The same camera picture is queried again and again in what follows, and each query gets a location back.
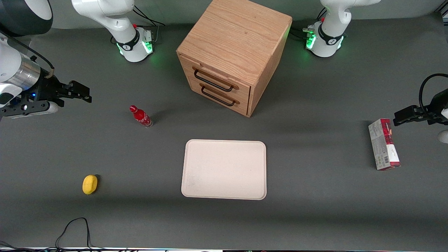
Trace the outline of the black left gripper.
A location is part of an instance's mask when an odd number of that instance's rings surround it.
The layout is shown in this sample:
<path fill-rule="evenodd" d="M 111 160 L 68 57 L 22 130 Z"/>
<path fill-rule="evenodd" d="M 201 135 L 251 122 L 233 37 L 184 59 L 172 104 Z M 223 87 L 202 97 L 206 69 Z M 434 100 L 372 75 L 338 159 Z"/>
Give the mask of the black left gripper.
<path fill-rule="evenodd" d="M 428 125 L 448 125 L 447 119 L 448 90 L 437 93 L 430 104 L 424 108 L 411 105 L 394 113 L 393 124 L 395 127 L 405 123 L 421 122 L 422 116 L 426 115 Z"/>

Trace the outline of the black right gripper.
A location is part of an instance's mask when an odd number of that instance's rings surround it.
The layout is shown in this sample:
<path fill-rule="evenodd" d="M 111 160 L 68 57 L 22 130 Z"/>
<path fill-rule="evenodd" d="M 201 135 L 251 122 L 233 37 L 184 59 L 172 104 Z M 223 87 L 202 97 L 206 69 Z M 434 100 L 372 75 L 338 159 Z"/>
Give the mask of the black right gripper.
<path fill-rule="evenodd" d="M 77 82 L 69 82 L 68 85 L 61 83 L 55 76 L 51 78 L 40 77 L 37 83 L 21 93 L 21 101 L 47 101 L 57 105 L 64 105 L 63 98 L 81 99 L 87 103 L 92 102 L 90 88 Z"/>

